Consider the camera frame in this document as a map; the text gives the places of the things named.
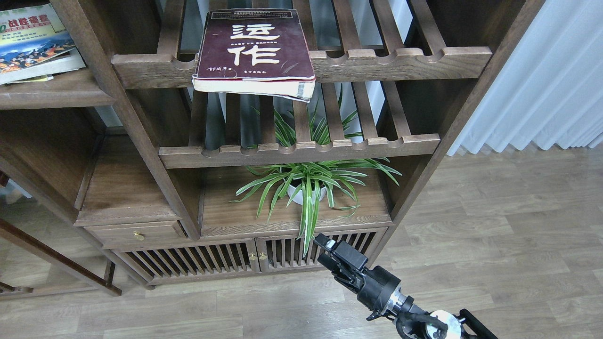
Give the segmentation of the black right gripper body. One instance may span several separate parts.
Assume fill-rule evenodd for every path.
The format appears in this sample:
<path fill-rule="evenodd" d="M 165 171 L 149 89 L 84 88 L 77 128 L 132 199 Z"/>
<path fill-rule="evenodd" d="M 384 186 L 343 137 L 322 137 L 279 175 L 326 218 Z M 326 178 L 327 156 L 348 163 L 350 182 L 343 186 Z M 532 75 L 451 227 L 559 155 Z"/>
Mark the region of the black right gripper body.
<path fill-rule="evenodd" d="M 371 317 L 415 312 L 414 299 L 401 292 L 401 280 L 381 266 L 366 268 L 367 257 L 345 241 L 338 241 L 330 256 L 341 262 L 347 275 L 334 279 L 356 294 L 358 301 L 372 311 Z"/>

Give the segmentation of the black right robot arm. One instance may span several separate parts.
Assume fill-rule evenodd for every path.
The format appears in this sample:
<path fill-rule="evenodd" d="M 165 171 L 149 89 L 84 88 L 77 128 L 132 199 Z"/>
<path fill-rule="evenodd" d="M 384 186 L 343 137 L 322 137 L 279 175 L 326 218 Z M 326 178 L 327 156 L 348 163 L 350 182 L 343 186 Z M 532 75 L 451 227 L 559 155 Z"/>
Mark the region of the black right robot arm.
<path fill-rule="evenodd" d="M 458 315 L 444 310 L 424 311 L 401 292 L 401 280 L 382 268 L 366 268 L 368 258 L 345 241 L 318 234 L 314 243 L 325 252 L 318 257 L 334 279 L 352 291 L 371 314 L 394 324 L 402 339 L 495 339 L 496 336 L 467 309 Z"/>

